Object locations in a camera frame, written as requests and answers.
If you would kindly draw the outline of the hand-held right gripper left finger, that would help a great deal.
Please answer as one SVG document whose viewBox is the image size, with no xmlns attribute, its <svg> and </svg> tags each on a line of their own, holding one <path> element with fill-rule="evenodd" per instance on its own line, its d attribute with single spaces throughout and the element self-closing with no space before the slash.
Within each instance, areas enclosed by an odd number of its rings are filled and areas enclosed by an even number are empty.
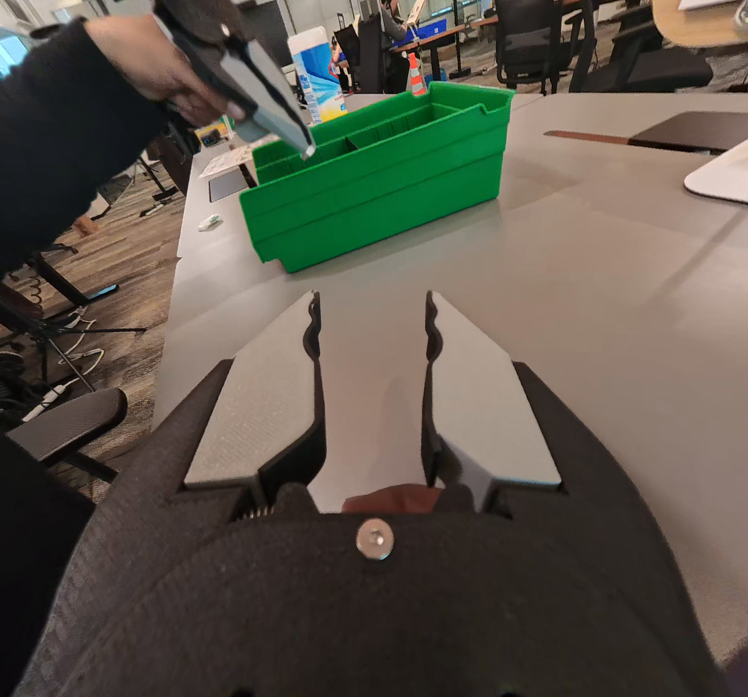
<svg viewBox="0 0 748 697">
<path fill-rule="evenodd" d="M 320 365 L 320 295 L 304 293 L 230 365 L 185 488 L 240 487 L 275 502 L 287 484 L 307 486 L 326 459 Z"/>
</svg>

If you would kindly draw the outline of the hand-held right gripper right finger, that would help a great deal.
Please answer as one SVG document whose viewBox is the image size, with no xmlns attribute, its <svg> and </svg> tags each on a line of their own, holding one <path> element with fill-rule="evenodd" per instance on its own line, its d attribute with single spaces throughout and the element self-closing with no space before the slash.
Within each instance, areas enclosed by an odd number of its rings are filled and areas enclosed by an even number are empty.
<svg viewBox="0 0 748 697">
<path fill-rule="evenodd" d="M 420 458 L 428 487 L 462 485 L 477 512 L 502 487 L 562 478 L 511 356 L 439 292 L 425 297 Z"/>
</svg>

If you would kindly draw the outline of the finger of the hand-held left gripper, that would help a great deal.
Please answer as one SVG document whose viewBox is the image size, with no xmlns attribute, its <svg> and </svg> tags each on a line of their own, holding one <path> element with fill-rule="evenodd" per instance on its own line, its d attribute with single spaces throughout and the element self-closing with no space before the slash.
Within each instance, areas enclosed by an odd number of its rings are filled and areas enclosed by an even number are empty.
<svg viewBox="0 0 748 697">
<path fill-rule="evenodd" d="M 238 58 L 224 56 L 221 67 L 238 86 L 239 94 L 229 98 L 245 113 L 238 128 L 240 136 L 252 142 L 275 135 L 305 158 L 305 123 L 294 104 Z"/>
<path fill-rule="evenodd" d="M 257 40 L 251 40 L 241 45 L 241 62 L 245 63 L 255 74 L 262 76 L 267 83 L 276 85 L 288 102 L 294 104 L 299 117 L 305 123 L 305 147 L 311 143 L 315 144 L 310 128 L 301 115 L 301 110 L 286 76 Z"/>
</svg>

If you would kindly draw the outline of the green plastic bin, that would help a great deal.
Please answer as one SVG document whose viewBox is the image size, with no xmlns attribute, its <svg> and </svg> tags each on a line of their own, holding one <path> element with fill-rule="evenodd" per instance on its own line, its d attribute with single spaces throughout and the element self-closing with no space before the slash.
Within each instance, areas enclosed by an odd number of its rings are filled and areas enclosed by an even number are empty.
<svg viewBox="0 0 748 697">
<path fill-rule="evenodd" d="M 314 126 L 308 160 L 258 148 L 239 204 L 259 259 L 298 272 L 498 198 L 514 95 L 431 83 Z M 346 153 L 346 136 L 369 146 Z"/>
</svg>

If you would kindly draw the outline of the person's left forearm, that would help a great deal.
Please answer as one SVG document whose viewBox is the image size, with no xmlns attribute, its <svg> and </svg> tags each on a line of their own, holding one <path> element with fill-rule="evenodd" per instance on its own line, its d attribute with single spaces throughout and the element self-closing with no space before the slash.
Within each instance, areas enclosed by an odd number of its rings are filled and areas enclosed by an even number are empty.
<svg viewBox="0 0 748 697">
<path fill-rule="evenodd" d="M 165 129 L 81 20 L 1 82 L 1 273 L 47 249 Z"/>
</svg>

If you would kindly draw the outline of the disinfecting wipes canister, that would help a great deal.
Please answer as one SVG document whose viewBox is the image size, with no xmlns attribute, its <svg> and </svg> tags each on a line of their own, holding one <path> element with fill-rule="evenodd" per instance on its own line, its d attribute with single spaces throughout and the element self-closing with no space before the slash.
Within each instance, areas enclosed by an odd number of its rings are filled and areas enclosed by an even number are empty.
<svg viewBox="0 0 748 697">
<path fill-rule="evenodd" d="M 327 123 L 346 114 L 325 28 L 316 26 L 299 32 L 288 39 L 288 46 L 313 124 Z"/>
</svg>

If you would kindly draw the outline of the white printed desk sheet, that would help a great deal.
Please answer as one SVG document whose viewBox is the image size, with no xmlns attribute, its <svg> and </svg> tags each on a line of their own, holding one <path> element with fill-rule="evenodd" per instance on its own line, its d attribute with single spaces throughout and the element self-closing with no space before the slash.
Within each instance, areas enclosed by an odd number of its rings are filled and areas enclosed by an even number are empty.
<svg viewBox="0 0 748 697">
<path fill-rule="evenodd" d="M 240 148 L 230 149 L 229 151 L 219 154 L 212 158 L 204 169 L 202 169 L 200 178 L 211 178 L 219 173 L 232 169 L 239 169 L 245 166 L 247 162 L 253 160 L 253 151 L 249 145 Z"/>
</svg>

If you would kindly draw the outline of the large black display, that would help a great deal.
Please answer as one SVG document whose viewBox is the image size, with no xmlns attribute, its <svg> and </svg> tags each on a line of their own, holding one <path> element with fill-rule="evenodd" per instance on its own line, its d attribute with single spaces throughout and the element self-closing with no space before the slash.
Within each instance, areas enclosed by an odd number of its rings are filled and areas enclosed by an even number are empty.
<svg viewBox="0 0 748 697">
<path fill-rule="evenodd" d="M 276 0 L 258 3 L 248 0 L 237 5 L 245 30 L 256 39 L 274 63 L 280 67 L 293 65 L 289 50 L 289 33 L 286 30 L 280 7 Z"/>
</svg>

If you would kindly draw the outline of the blue plastic bin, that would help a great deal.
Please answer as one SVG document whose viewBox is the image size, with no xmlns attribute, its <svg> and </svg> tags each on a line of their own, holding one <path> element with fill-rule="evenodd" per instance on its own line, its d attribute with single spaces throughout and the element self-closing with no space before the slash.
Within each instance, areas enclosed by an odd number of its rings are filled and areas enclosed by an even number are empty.
<svg viewBox="0 0 748 697">
<path fill-rule="evenodd" d="M 424 23 L 422 25 L 407 26 L 406 37 L 402 41 L 395 42 L 393 44 L 396 46 L 402 46 L 402 45 L 410 44 L 416 39 L 425 40 L 427 38 L 432 38 L 437 35 L 441 35 L 447 30 L 447 22 L 448 20 L 446 18 L 439 18 L 439 19 L 431 19 L 427 23 Z"/>
</svg>

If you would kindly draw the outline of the black mesh office chair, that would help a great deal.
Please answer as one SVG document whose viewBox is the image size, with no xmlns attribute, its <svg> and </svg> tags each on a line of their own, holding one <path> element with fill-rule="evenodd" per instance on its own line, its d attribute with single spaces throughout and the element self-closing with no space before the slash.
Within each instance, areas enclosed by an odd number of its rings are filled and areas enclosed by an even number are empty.
<svg viewBox="0 0 748 697">
<path fill-rule="evenodd" d="M 46 468 L 67 464 L 111 484 L 117 470 L 82 449 L 118 427 L 128 411 L 126 393 L 112 387 L 79 396 L 5 434 Z"/>
</svg>

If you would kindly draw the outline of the person's dark trousers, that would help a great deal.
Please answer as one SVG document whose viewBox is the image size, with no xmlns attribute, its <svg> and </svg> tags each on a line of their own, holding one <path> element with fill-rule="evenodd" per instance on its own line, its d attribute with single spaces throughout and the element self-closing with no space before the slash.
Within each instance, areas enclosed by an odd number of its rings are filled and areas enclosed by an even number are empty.
<svg viewBox="0 0 748 697">
<path fill-rule="evenodd" d="M 94 503 L 1 438 L 1 695 L 11 695 L 46 626 Z"/>
</svg>

